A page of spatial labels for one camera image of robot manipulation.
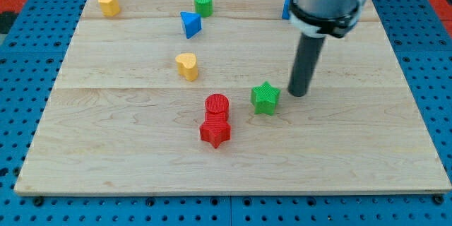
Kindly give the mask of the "blue block behind arm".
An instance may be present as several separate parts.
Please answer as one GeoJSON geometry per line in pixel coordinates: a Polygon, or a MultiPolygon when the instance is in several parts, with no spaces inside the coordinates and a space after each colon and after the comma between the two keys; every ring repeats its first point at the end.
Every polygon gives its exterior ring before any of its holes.
{"type": "Polygon", "coordinates": [[[285,0],[282,8],[281,18],[284,20],[290,19],[290,3],[291,0],[285,0]]]}

